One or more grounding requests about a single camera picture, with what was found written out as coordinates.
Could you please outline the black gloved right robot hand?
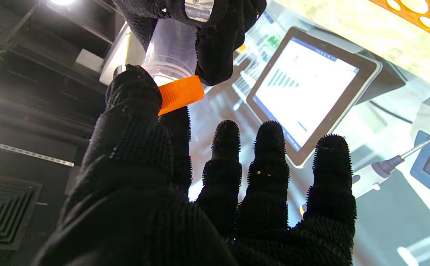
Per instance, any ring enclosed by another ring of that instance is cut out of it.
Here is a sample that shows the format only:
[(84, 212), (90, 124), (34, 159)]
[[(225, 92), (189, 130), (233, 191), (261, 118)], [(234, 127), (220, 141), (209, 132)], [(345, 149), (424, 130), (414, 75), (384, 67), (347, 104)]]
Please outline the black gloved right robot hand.
[(230, 79), (233, 52), (267, 7), (265, 0), (216, 0), (210, 20), (202, 23), (188, 17), (183, 0), (116, 0), (114, 4), (144, 50), (159, 20), (171, 18), (196, 27), (196, 75), (208, 86)]

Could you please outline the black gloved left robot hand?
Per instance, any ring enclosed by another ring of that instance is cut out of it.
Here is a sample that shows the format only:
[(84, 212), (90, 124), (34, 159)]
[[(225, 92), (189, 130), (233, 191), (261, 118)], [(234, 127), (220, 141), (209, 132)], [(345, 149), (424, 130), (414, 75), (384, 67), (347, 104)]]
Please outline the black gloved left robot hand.
[(141, 66), (114, 77), (76, 186), (34, 266), (351, 266), (356, 200), (351, 156), (336, 134), (315, 148), (307, 211), (287, 224), (284, 133), (262, 123), (242, 202), (240, 132), (222, 121), (203, 188), (188, 189), (187, 107), (158, 116), (163, 99)]

